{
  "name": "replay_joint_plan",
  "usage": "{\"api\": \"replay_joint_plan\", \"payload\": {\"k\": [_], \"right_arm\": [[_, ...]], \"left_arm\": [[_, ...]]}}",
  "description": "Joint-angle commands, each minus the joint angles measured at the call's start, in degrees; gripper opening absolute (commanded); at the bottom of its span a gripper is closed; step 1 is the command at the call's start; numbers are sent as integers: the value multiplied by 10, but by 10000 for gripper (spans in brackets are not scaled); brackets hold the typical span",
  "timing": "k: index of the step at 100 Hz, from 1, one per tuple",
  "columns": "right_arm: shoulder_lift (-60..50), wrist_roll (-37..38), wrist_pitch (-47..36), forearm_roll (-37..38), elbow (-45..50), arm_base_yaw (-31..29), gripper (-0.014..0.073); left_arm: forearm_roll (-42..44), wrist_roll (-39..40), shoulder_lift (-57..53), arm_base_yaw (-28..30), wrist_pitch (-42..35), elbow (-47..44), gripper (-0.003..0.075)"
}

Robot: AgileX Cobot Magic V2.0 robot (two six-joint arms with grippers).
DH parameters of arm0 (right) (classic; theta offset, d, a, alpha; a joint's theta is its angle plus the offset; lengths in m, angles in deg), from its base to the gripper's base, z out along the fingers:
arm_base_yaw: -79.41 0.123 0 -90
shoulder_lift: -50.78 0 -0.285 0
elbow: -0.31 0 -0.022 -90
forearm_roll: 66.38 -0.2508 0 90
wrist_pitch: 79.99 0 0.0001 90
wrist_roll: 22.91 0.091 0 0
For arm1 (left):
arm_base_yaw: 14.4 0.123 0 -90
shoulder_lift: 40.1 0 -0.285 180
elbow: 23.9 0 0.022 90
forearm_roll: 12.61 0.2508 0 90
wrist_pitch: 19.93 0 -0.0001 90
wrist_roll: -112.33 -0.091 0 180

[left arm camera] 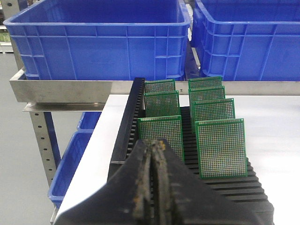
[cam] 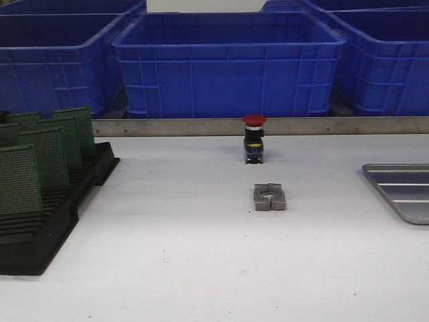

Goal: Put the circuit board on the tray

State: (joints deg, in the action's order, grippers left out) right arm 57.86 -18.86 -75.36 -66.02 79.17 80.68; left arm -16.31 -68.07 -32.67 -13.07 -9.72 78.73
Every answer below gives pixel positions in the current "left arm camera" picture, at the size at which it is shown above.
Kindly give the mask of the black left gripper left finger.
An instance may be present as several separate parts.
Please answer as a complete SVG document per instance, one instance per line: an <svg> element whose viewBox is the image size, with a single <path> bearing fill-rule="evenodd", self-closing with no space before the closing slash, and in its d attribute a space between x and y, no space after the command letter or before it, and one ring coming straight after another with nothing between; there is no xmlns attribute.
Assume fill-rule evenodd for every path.
<svg viewBox="0 0 300 225"><path fill-rule="evenodd" d="M56 225L149 225L150 157L138 140L125 163L92 196L60 214Z"/></svg>

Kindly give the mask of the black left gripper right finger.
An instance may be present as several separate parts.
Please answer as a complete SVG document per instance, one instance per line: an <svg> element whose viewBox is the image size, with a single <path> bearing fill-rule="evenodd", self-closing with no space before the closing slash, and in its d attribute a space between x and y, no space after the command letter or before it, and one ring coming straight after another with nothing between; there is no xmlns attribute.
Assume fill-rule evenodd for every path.
<svg viewBox="0 0 300 225"><path fill-rule="evenodd" d="M155 215L160 225L261 225L250 210L227 200L198 179L167 140L151 146Z"/></svg>

